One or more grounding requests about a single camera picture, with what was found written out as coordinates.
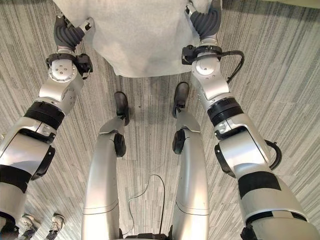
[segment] gray fabric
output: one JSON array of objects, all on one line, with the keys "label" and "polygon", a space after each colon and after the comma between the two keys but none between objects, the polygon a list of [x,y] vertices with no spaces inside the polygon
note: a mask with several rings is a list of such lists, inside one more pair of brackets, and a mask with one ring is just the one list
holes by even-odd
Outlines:
[{"label": "gray fabric", "polygon": [[[112,66],[116,75],[154,77],[190,71],[181,64],[182,48],[199,43],[185,14],[187,0],[54,0],[75,25],[95,22],[85,39]],[[193,1],[208,11],[211,0]]]}]

